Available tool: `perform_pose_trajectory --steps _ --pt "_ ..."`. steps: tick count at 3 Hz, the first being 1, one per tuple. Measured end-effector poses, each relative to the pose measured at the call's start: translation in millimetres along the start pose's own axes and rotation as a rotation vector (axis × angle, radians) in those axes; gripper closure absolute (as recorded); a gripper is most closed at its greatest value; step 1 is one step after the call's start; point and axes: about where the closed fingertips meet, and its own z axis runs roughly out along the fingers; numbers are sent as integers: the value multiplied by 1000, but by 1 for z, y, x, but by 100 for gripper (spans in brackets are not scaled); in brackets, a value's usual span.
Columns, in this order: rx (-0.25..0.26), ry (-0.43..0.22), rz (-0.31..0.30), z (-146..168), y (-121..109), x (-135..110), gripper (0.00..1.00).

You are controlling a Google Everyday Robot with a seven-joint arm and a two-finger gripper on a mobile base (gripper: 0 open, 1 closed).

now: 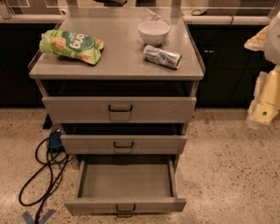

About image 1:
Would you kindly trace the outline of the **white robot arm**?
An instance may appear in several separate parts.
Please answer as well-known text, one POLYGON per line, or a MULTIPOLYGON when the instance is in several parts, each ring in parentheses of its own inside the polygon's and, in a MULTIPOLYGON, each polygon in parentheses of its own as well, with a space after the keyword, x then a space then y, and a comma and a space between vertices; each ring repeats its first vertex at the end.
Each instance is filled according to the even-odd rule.
POLYGON ((257 129, 269 125, 280 111, 280 10, 269 25, 245 42, 245 48, 263 51, 265 59, 274 64, 270 73, 259 73, 247 111, 247 125, 257 129))

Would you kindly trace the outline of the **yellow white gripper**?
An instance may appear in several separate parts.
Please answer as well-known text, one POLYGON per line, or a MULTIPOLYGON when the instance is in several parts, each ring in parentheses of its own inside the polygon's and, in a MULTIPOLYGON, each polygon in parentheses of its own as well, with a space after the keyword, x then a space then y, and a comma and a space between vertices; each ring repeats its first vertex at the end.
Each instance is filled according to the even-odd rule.
POLYGON ((246 123, 252 129, 268 126, 280 111, 280 65, 270 73, 260 72, 246 123))

